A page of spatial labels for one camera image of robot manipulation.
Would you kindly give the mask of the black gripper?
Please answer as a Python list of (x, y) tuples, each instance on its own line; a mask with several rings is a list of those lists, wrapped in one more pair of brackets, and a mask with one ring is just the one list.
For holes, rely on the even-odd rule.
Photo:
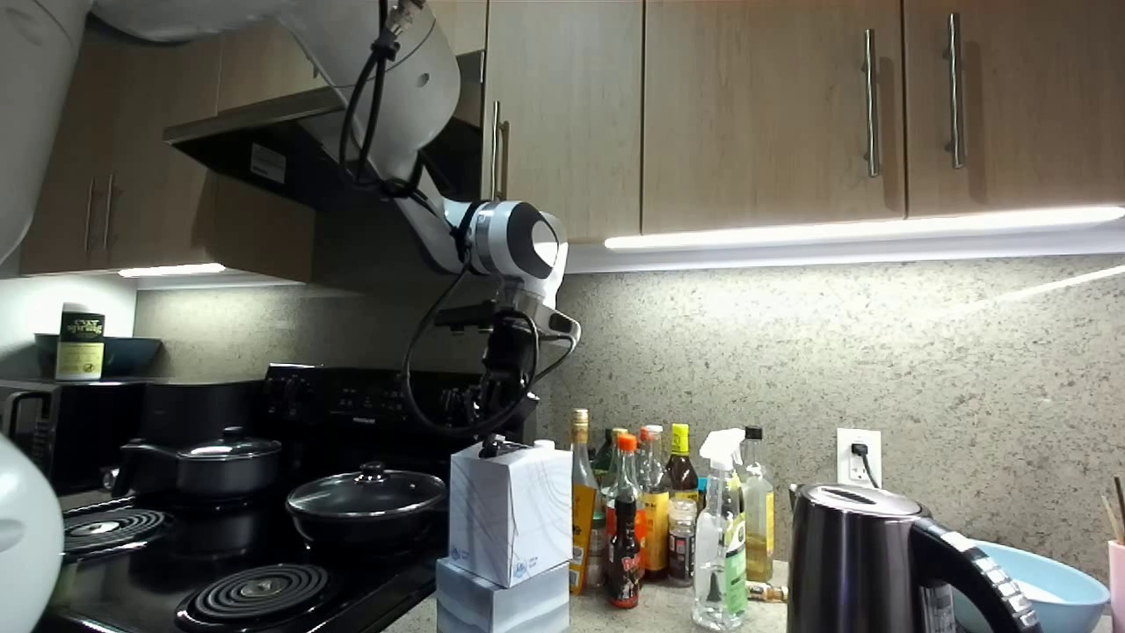
[(523, 423), (534, 411), (534, 321), (513, 304), (476, 301), (454, 304), (437, 316), (445, 331), (485, 331), (480, 371), (459, 386), (445, 405), (445, 428), (459, 439), (480, 435), (523, 435)]

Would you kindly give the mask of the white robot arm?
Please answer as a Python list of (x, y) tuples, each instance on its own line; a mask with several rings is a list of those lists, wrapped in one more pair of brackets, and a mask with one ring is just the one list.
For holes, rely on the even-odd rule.
[(568, 245), (558, 222), (534, 202), (458, 200), (428, 175), (421, 147), (454, 119), (459, 71), (426, 0), (0, 0), (4, 260), (30, 233), (87, 20), (144, 47), (278, 20), (343, 104), (331, 152), (343, 183), (391, 200), (454, 281), (494, 281), (485, 328), (517, 321), (526, 341), (517, 357), (485, 350), (485, 399), (459, 423), (437, 423), (405, 377), (412, 415), (444, 435), (489, 435), (534, 408), (536, 341), (558, 316)]

